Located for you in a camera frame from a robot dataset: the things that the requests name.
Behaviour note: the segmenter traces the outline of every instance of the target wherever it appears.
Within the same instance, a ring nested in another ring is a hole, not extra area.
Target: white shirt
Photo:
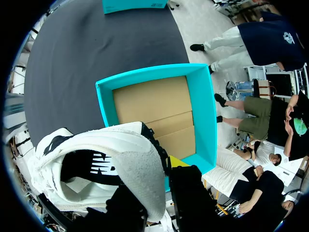
[[[254,166],[261,165],[263,168],[271,163],[269,160],[269,155],[275,152],[275,146],[268,142],[262,141],[259,147],[257,148],[255,154],[255,161],[253,162]]]

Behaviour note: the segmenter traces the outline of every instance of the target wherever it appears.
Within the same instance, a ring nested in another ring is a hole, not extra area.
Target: man
[[[232,106],[256,117],[245,119],[217,117],[240,131],[251,133],[255,139],[267,140],[284,147],[289,161],[305,157],[309,153],[309,99],[302,91],[293,95],[289,103],[246,97],[245,101],[226,101],[219,94],[215,99],[222,107]]]
[[[261,12],[260,22],[243,23],[204,44],[193,44],[192,51],[211,51],[220,46],[237,47],[234,54],[209,66],[210,73],[235,66],[268,65],[291,71],[305,64],[304,47],[295,29],[284,17]]]
[[[218,147],[216,167],[203,178],[227,197],[241,205],[241,225],[251,224],[266,231],[273,231],[293,209],[291,201],[283,202],[283,182],[258,166],[252,167],[240,156],[228,149]]]
[[[268,141],[256,142],[254,145],[250,142],[247,144],[247,147],[250,148],[250,150],[246,152],[238,149],[231,149],[231,151],[243,159],[248,160],[250,163],[252,162],[251,164],[255,167],[261,165],[265,168],[270,163],[275,166],[281,163],[281,155],[274,154],[275,146]]]

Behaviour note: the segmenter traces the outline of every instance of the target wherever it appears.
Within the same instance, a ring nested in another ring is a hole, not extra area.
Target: table
[[[66,127],[104,127],[95,82],[134,69],[188,63],[168,8],[103,13],[101,0],[74,0],[50,14],[28,60],[25,113],[34,146]]]
[[[275,154],[281,155],[282,160],[280,165],[275,166],[269,164],[264,168],[264,171],[272,171],[280,180],[283,181],[285,186],[289,186],[295,177],[303,159],[288,161],[289,158],[284,155],[283,149],[278,147],[275,147]]]

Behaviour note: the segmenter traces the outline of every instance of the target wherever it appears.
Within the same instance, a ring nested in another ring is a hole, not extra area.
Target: white pants
[[[252,166],[234,152],[218,147],[216,167],[203,175],[203,178],[218,191],[229,197],[237,181],[248,179],[243,173]]]
[[[236,51],[229,57],[212,63],[211,69],[214,72],[234,67],[254,65],[241,38],[238,27],[230,28],[224,32],[221,37],[216,37],[204,43],[205,51],[211,51],[221,46],[238,47],[238,49],[236,49]]]

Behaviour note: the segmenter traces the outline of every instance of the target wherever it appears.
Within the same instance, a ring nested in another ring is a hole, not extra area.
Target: white sneaker
[[[159,221],[165,211],[164,171],[153,136],[142,131],[141,122],[77,135],[58,129],[39,142],[29,160],[31,182],[59,210],[69,211],[105,207],[122,180],[148,220]]]

